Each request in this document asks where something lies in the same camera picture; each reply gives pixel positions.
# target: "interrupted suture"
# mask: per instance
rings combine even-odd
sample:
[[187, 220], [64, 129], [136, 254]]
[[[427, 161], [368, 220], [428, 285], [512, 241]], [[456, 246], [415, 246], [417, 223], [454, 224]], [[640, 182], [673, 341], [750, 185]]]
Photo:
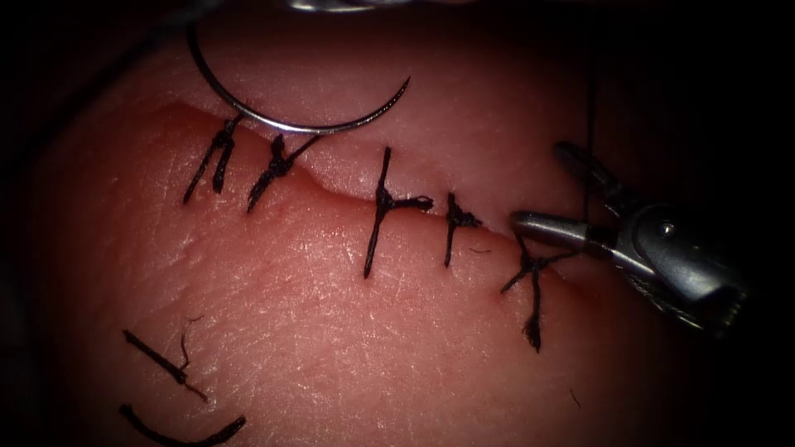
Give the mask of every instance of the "interrupted suture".
[[147, 439], [157, 442], [160, 445], [165, 445], [166, 447], [211, 447], [212, 445], [223, 444], [226, 441], [232, 439], [232, 436], [235, 436], [238, 431], [240, 431], [240, 429], [246, 425], [245, 416], [240, 416], [239, 418], [227, 424], [221, 430], [218, 430], [212, 435], [207, 436], [203, 440], [180, 441], [175, 440], [170, 436], [157, 433], [156, 431], [147, 427], [143, 421], [141, 421], [141, 418], [135, 414], [133, 411], [133, 406], [130, 404], [122, 404], [118, 408], [118, 412], [124, 416], [124, 419], [126, 419], [130, 425], [132, 425], [132, 427], [138, 431], [138, 433], [141, 433], [142, 435], [146, 436]]
[[519, 273], [513, 276], [499, 293], [505, 293], [510, 290], [514, 284], [524, 278], [528, 273], [531, 273], [532, 279], [532, 313], [527, 321], [524, 323], [522, 333], [528, 338], [530, 345], [536, 349], [536, 352], [541, 351], [541, 270], [549, 267], [550, 264], [567, 257], [572, 257], [578, 254], [577, 252], [565, 252], [553, 257], [530, 257], [528, 247], [524, 244], [524, 240], [518, 234], [516, 240], [519, 243], [521, 250], [521, 257], [519, 258]]
[[161, 368], [165, 369], [167, 373], [171, 374], [171, 376], [174, 378], [174, 380], [176, 380], [176, 382], [178, 384], [184, 386], [189, 391], [191, 391], [191, 392], [195, 393], [197, 396], [201, 397], [202, 401], [204, 401], [204, 402], [208, 401], [207, 396], [203, 392], [201, 392], [201, 391], [197, 390], [196, 388], [192, 387], [187, 382], [188, 375], [185, 372], [185, 368], [187, 368], [187, 366], [190, 364], [190, 360], [188, 359], [188, 352], [185, 349], [185, 332], [182, 333], [182, 337], [181, 337], [181, 340], [180, 340], [180, 346], [181, 346], [181, 349], [182, 349], [182, 355], [183, 355], [183, 357], [185, 357], [185, 360], [184, 360], [182, 366], [180, 366], [180, 367], [177, 367], [174, 363], [169, 362], [168, 359], [166, 359], [165, 357], [163, 357], [159, 353], [155, 352], [154, 349], [150, 348], [145, 343], [143, 343], [132, 332], [124, 329], [122, 331], [122, 333], [124, 334], [124, 338], [127, 340], [127, 343], [130, 343], [132, 346], [135, 346], [142, 353], [146, 354], [147, 357], [149, 357], [152, 360], [154, 360], [154, 362], [157, 363]]
[[287, 172], [290, 172], [293, 163], [295, 163], [296, 158], [301, 156], [306, 149], [309, 149], [310, 146], [320, 140], [320, 137], [321, 135], [315, 135], [314, 137], [310, 138], [308, 142], [304, 143], [303, 146], [299, 147], [295, 152], [287, 156], [287, 158], [284, 158], [283, 154], [284, 136], [280, 133], [279, 136], [273, 140], [271, 143], [271, 153], [273, 157], [271, 158], [271, 162], [268, 164], [267, 169], [259, 176], [257, 183], [254, 184], [254, 187], [248, 194], [248, 208], [246, 209], [247, 213], [251, 213], [251, 210], [254, 209], [254, 205], [257, 204], [259, 197], [263, 195], [263, 192], [271, 184], [271, 182], [277, 177], [283, 177], [287, 175]]
[[375, 190], [375, 223], [373, 224], [373, 233], [370, 235], [370, 242], [367, 244], [367, 257], [364, 260], [364, 279], [367, 279], [370, 275], [370, 269], [373, 267], [373, 256], [375, 255], [375, 246], [378, 243], [378, 233], [381, 231], [381, 223], [387, 213], [399, 208], [414, 208], [422, 211], [428, 211], [433, 208], [433, 199], [425, 195], [395, 200], [389, 194], [384, 183], [387, 180], [387, 170], [389, 169], [389, 159], [391, 157], [392, 149], [387, 146], [383, 153], [381, 176], [378, 178], [378, 187]]
[[182, 197], [183, 204], [188, 203], [190, 196], [193, 195], [193, 190], [196, 188], [196, 185], [199, 184], [199, 179], [201, 179], [201, 176], [204, 175], [205, 169], [207, 169], [207, 165], [210, 163], [210, 158], [219, 149], [224, 149], [224, 151], [221, 152], [221, 157], [218, 159], [218, 165], [215, 167], [215, 174], [213, 174], [213, 191], [221, 194], [221, 190], [224, 188], [226, 165], [229, 163], [229, 158], [232, 156], [232, 150], [234, 149], [234, 139], [232, 138], [232, 134], [243, 117], [244, 115], [239, 113], [238, 116], [234, 117], [234, 119], [228, 119], [224, 121], [224, 128], [215, 134], [210, 147], [207, 148], [205, 157], [201, 160], [199, 169], [193, 175], [193, 180], [190, 181], [190, 185], [188, 185], [188, 189], [185, 191], [185, 195]]
[[447, 249], [445, 250], [445, 268], [450, 266], [450, 254], [453, 247], [453, 232], [458, 227], [478, 228], [483, 222], [472, 213], [465, 213], [455, 202], [455, 194], [447, 193]]

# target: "cut suture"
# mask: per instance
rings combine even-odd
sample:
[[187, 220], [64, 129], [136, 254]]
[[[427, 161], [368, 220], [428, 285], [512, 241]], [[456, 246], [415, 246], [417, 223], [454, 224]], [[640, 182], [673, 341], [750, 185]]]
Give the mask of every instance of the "cut suture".
[[310, 138], [310, 140], [304, 143], [303, 146], [299, 147], [295, 152], [290, 154], [287, 158], [284, 158], [284, 136], [280, 133], [278, 137], [271, 143], [271, 153], [273, 157], [271, 158], [271, 162], [268, 164], [267, 169], [259, 176], [259, 180], [257, 183], [254, 184], [254, 187], [251, 189], [251, 192], [248, 194], [248, 208], [246, 209], [247, 213], [251, 213], [251, 210], [254, 209], [254, 205], [257, 204], [259, 197], [263, 194], [265, 189], [271, 184], [271, 182], [276, 179], [277, 177], [283, 177], [287, 175], [287, 172], [290, 171], [292, 168], [293, 163], [295, 163], [296, 158], [300, 156], [306, 149], [309, 149], [310, 146], [315, 144], [320, 140], [320, 135], [315, 135], [314, 137]]
[[375, 224], [373, 225], [373, 233], [370, 235], [370, 242], [367, 244], [367, 257], [364, 260], [364, 279], [370, 275], [370, 269], [373, 267], [373, 256], [375, 255], [375, 246], [378, 243], [378, 232], [381, 230], [381, 223], [383, 218], [387, 216], [389, 211], [398, 208], [415, 208], [427, 211], [433, 208], [433, 199], [425, 195], [411, 197], [409, 199], [395, 200], [392, 195], [387, 191], [384, 183], [387, 180], [387, 170], [389, 169], [389, 159], [392, 157], [392, 149], [387, 147], [383, 153], [383, 164], [381, 166], [381, 176], [378, 178], [378, 187], [375, 190]]
[[465, 213], [455, 202], [455, 194], [447, 193], [447, 249], [445, 250], [445, 268], [450, 266], [450, 255], [453, 247], [453, 232], [458, 227], [478, 228], [483, 222], [472, 213]]
[[188, 190], [185, 191], [185, 195], [182, 197], [183, 204], [188, 203], [190, 196], [193, 195], [193, 190], [196, 188], [196, 185], [199, 184], [199, 179], [201, 176], [204, 175], [205, 169], [207, 169], [207, 165], [210, 163], [210, 158], [213, 156], [215, 151], [223, 148], [224, 151], [221, 152], [221, 157], [218, 160], [218, 165], [215, 167], [215, 174], [213, 175], [213, 190], [218, 194], [221, 193], [221, 190], [224, 188], [224, 174], [226, 174], [226, 165], [229, 163], [229, 158], [232, 156], [232, 149], [234, 149], [234, 139], [232, 139], [232, 134], [242, 119], [243, 114], [240, 113], [238, 116], [234, 117], [234, 119], [228, 119], [224, 121], [224, 128], [215, 134], [210, 147], [207, 148], [205, 157], [201, 160], [199, 169], [193, 175], [193, 180], [190, 181]]
[[138, 431], [138, 433], [146, 436], [149, 440], [157, 442], [160, 445], [165, 445], [166, 447], [210, 447], [211, 445], [223, 444], [226, 441], [232, 439], [232, 436], [235, 436], [238, 431], [240, 431], [240, 429], [246, 425], [245, 416], [240, 416], [219, 430], [217, 433], [214, 433], [203, 440], [180, 441], [166, 435], [161, 435], [160, 433], [157, 433], [156, 431], [147, 427], [135, 414], [133, 411], [133, 406], [129, 404], [122, 404], [118, 408], [118, 412], [124, 416], [124, 419], [126, 419], [130, 425], [132, 425], [132, 427]]
[[516, 234], [516, 240], [519, 243], [521, 250], [521, 257], [519, 259], [519, 273], [513, 276], [499, 293], [505, 293], [510, 290], [514, 284], [520, 279], [524, 278], [528, 273], [532, 273], [532, 313], [530, 318], [524, 323], [522, 333], [528, 338], [530, 345], [536, 349], [536, 352], [541, 351], [541, 270], [549, 267], [553, 262], [560, 261], [567, 257], [572, 257], [578, 252], [566, 252], [553, 257], [530, 257], [527, 246], [524, 244], [522, 237]]
[[122, 331], [124, 334], [124, 338], [127, 340], [127, 343], [131, 344], [138, 348], [139, 351], [146, 354], [147, 357], [151, 358], [155, 361], [161, 368], [165, 369], [167, 373], [171, 374], [176, 380], [177, 383], [187, 388], [189, 391], [195, 393], [197, 396], [201, 397], [201, 400], [207, 402], [207, 396], [197, 390], [196, 388], [192, 387], [189, 383], [187, 383], [188, 375], [185, 373], [185, 368], [190, 364], [190, 360], [188, 359], [188, 352], [185, 349], [185, 333], [182, 333], [180, 347], [182, 348], [182, 355], [185, 357], [185, 360], [181, 367], [177, 367], [174, 363], [169, 362], [165, 357], [161, 356], [159, 353], [155, 352], [154, 349], [147, 346], [143, 343], [138, 337], [135, 336], [132, 332], [124, 329]]

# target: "skin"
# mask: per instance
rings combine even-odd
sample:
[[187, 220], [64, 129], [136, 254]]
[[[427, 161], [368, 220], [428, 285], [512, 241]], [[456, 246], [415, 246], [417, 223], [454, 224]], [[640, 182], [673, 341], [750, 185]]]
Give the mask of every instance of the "skin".
[[[210, 139], [234, 116], [182, 39], [76, 120], [15, 186], [25, 194], [14, 195], [17, 238], [7, 241], [32, 297], [48, 423], [66, 443], [149, 445], [118, 415], [121, 403], [181, 440], [246, 415], [229, 442], [241, 446], [697, 439], [688, 421], [703, 408], [701, 339], [609, 265], [575, 257], [542, 273], [540, 354], [521, 334], [529, 277], [499, 294], [518, 269], [510, 211], [581, 215], [581, 187], [549, 151], [560, 139], [584, 142], [580, 41], [539, 24], [506, 45], [512, 31], [467, 12], [254, 13], [202, 22], [200, 43], [217, 77], [259, 110], [339, 122], [382, 103], [408, 75], [412, 84], [378, 121], [321, 138], [248, 215], [277, 135], [248, 120], [234, 134], [223, 193], [210, 187], [217, 154], [181, 203]], [[559, 38], [551, 50], [536, 43], [549, 33]], [[672, 144], [679, 133], [663, 133], [622, 90], [631, 68], [605, 72], [599, 158], [643, 192], [703, 200], [684, 194], [696, 168], [662, 150], [686, 147]], [[616, 112], [626, 108], [639, 110], [631, 121]], [[287, 135], [287, 151], [307, 138]], [[436, 207], [387, 216], [364, 280], [387, 145], [393, 196], [428, 195]], [[448, 191], [484, 227], [457, 230], [445, 269]], [[608, 223], [596, 207], [594, 220]], [[534, 256], [556, 252], [529, 246]], [[206, 404], [121, 332], [180, 365], [186, 328], [185, 371]]]

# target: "curved needle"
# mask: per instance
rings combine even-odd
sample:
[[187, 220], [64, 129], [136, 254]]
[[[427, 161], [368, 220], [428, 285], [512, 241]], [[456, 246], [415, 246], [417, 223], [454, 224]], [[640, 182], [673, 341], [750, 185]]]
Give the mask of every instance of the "curved needle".
[[210, 84], [213, 90], [229, 105], [236, 108], [239, 112], [244, 113], [246, 116], [253, 118], [261, 123], [265, 123], [268, 126], [275, 127], [279, 130], [283, 130], [284, 132], [296, 132], [296, 133], [312, 133], [315, 135], [329, 135], [331, 133], [341, 132], [348, 129], [353, 129], [359, 126], [363, 126], [374, 119], [380, 117], [384, 113], [387, 112], [393, 105], [400, 99], [403, 95], [403, 92], [406, 91], [406, 87], [408, 87], [408, 81], [411, 80], [411, 76], [406, 79], [406, 82], [400, 87], [400, 89], [392, 96], [383, 106], [375, 109], [370, 114], [365, 115], [361, 118], [357, 118], [353, 121], [348, 121], [347, 123], [340, 123], [340, 124], [331, 124], [329, 126], [308, 126], [305, 124], [295, 124], [295, 123], [285, 123], [283, 121], [278, 121], [274, 118], [270, 118], [261, 114], [260, 112], [250, 108], [246, 104], [244, 104], [239, 99], [235, 98], [227, 89], [224, 88], [223, 85], [215, 78], [212, 70], [207, 65], [207, 61], [205, 61], [204, 56], [201, 54], [201, 50], [199, 49], [199, 41], [196, 37], [196, 24], [191, 23], [187, 27], [187, 37], [188, 37], [188, 46], [190, 47], [190, 53], [193, 55], [193, 59], [196, 63], [196, 66], [199, 67], [199, 71], [201, 72], [202, 76], [205, 77], [205, 80]]

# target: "loose suture strand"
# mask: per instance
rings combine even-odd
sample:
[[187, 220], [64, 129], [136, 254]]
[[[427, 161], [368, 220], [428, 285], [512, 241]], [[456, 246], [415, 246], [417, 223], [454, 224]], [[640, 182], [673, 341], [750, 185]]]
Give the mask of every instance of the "loose suture strand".
[[141, 421], [135, 411], [133, 411], [133, 406], [129, 404], [122, 404], [118, 408], [118, 412], [127, 420], [127, 422], [132, 425], [132, 427], [141, 435], [146, 437], [147, 439], [157, 442], [160, 445], [165, 445], [166, 447], [212, 447], [213, 445], [219, 445], [231, 440], [233, 436], [235, 436], [244, 425], [246, 425], [246, 418], [245, 416], [240, 416], [239, 418], [235, 419], [234, 421], [227, 424], [221, 430], [213, 433], [212, 435], [204, 438], [203, 440], [199, 441], [181, 441], [171, 438], [170, 436], [166, 436], [160, 434], [151, 428], [147, 427], [146, 424]]

